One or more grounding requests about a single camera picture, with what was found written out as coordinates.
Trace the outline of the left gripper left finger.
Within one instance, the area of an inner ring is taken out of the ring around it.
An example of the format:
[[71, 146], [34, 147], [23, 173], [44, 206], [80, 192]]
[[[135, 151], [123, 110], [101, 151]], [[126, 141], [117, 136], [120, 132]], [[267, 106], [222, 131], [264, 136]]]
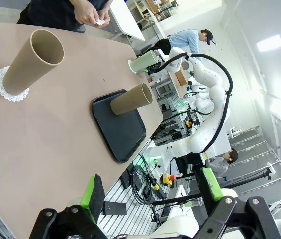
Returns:
[[78, 204], [57, 212], [41, 210], [30, 234], [31, 239], [104, 239], [105, 233], [97, 221], [102, 211], [105, 193], [101, 177], [93, 175]]

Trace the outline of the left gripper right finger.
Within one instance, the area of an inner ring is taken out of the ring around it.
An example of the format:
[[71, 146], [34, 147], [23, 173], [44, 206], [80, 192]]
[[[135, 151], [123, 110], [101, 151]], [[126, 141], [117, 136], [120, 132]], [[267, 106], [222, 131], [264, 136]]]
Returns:
[[246, 239], [280, 239], [274, 218], [263, 197], [242, 201], [225, 196], [209, 168], [200, 171], [199, 189], [208, 213], [196, 233], [198, 239], [220, 239], [227, 227], [236, 227]]

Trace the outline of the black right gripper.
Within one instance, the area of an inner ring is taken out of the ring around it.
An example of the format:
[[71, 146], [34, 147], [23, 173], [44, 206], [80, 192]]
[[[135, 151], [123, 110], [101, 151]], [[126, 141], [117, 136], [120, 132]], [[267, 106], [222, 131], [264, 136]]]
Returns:
[[161, 75], [161, 74], [163, 74], [163, 73], [164, 73], [163, 70], [161, 70], [161, 71], [159, 71], [159, 72], [156, 72], [156, 70], [159, 69], [162, 65], [163, 65], [162, 62], [158, 62], [157, 64], [148, 66], [148, 67], [146, 68], [147, 74], [148, 74], [148, 75]]

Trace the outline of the person's right hand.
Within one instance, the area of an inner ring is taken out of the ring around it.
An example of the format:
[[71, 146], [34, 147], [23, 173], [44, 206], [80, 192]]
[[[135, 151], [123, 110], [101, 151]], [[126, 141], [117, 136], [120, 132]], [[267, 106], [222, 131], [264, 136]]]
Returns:
[[76, 0], [73, 6], [75, 19], [79, 24], [98, 24], [98, 12], [90, 2], [87, 0]]

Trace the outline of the person's left hand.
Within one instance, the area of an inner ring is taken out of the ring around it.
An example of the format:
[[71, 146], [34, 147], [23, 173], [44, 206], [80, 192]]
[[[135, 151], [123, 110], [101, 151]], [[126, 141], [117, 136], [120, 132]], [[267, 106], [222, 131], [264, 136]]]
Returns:
[[108, 14], [109, 9], [102, 9], [99, 11], [99, 17], [104, 21], [104, 24], [102, 26], [107, 26], [110, 23], [110, 17]]

